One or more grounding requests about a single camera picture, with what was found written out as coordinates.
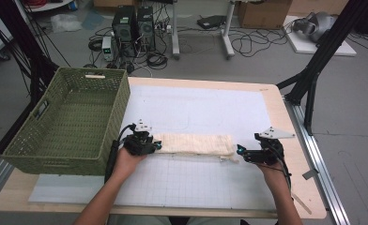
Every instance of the computer tower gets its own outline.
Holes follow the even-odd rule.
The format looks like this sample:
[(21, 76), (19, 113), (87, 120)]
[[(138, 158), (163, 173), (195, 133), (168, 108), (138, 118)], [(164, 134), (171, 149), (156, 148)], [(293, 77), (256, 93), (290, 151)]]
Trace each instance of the computer tower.
[(142, 51), (155, 51), (155, 31), (152, 7), (139, 7), (137, 10), (137, 22), (141, 37)]
[(118, 6), (112, 28), (115, 34), (116, 45), (121, 56), (136, 56), (136, 45), (138, 34), (138, 25), (135, 16), (134, 6)]

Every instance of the white cutting mat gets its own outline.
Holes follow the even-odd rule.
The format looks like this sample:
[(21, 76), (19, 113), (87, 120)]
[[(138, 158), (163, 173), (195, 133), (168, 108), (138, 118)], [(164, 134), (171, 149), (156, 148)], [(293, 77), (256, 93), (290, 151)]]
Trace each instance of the white cutting mat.
[[(141, 118), (153, 133), (228, 134), (260, 149), (255, 132), (270, 127), (260, 93), (158, 86), (130, 87), (122, 127)], [(149, 155), (121, 188), (115, 204), (274, 209), (261, 172), (243, 161), (218, 157)], [(42, 174), (30, 196), (37, 203), (88, 203), (103, 177)]]
[[(299, 17), (296, 16), (287, 16), (284, 21), (284, 25), (287, 25), (298, 18)], [(291, 31), (291, 28), (284, 30), (285, 32), (289, 32)], [(301, 31), (292, 31), (292, 33), (287, 34), (287, 37), (289, 38), (289, 42), (295, 53), (315, 53), (317, 50), (315, 43), (309, 40), (307, 36), (303, 35)], [(356, 56), (357, 53), (347, 44), (347, 42), (343, 41), (342, 46), (339, 47), (334, 55)]]

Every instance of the white device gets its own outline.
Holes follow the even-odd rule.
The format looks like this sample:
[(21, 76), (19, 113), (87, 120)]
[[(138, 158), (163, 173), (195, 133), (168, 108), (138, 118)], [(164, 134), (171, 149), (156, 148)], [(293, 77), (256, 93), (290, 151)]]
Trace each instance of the white device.
[(112, 37), (104, 37), (102, 39), (102, 53), (104, 54), (105, 61), (114, 61), (114, 48)]

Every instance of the human hand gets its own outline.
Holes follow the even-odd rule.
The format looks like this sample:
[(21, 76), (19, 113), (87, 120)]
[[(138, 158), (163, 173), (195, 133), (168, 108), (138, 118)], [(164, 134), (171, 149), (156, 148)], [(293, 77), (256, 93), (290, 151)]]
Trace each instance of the human hand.
[(134, 173), (138, 163), (146, 158), (144, 156), (132, 156), (124, 147), (117, 152), (116, 163), (111, 177), (121, 182), (125, 181), (132, 173)]
[(264, 175), (267, 186), (273, 195), (290, 194), (281, 164), (256, 164)]

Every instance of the folded cloth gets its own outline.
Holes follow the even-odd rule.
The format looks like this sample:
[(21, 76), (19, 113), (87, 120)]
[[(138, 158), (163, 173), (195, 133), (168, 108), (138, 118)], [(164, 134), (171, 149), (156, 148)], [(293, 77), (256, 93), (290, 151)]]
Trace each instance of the folded cloth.
[(161, 141), (161, 150), (156, 153), (179, 153), (186, 155), (217, 156), (231, 158), (234, 145), (230, 135), (202, 134), (154, 134), (154, 141)]

